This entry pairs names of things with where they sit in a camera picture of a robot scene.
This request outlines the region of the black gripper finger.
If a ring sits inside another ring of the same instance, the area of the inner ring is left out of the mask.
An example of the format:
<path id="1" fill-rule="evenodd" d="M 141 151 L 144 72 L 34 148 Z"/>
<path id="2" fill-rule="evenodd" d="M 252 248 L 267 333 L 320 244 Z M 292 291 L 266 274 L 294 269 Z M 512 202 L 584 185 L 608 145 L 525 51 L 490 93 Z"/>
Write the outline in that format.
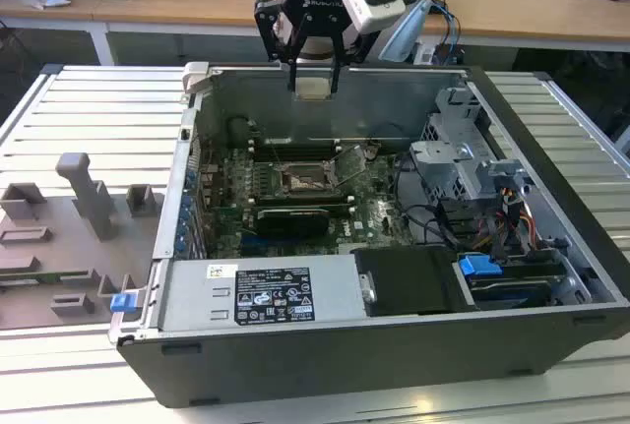
<path id="1" fill-rule="evenodd" d="M 254 4 L 254 19 L 262 38 L 270 61 L 278 61 L 288 66 L 287 88 L 291 92 L 296 90 L 297 55 L 299 50 L 289 39 L 284 42 L 278 35 L 282 22 L 281 0 L 256 0 Z"/>
<path id="2" fill-rule="evenodd" d="M 359 34 L 349 48 L 344 47 L 343 35 L 341 33 L 335 33 L 332 36 L 333 60 L 330 78 L 331 94 L 338 91 L 342 67 L 363 63 L 379 35 L 380 31 L 369 34 Z"/>

